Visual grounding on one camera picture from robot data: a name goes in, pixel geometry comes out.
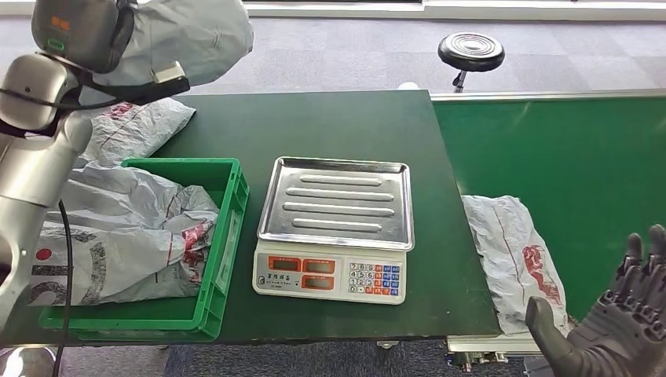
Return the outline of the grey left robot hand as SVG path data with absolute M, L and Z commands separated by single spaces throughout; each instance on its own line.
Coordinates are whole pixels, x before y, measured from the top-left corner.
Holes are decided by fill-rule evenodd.
M 31 18 L 39 49 L 96 73 L 116 69 L 134 31 L 135 1 L 38 0 Z

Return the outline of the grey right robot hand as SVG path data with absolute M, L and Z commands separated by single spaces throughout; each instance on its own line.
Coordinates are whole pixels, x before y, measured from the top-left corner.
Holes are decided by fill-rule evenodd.
M 529 299 L 525 322 L 556 376 L 665 374 L 665 228 L 650 227 L 645 256 L 636 233 L 609 288 L 567 336 L 544 298 Z

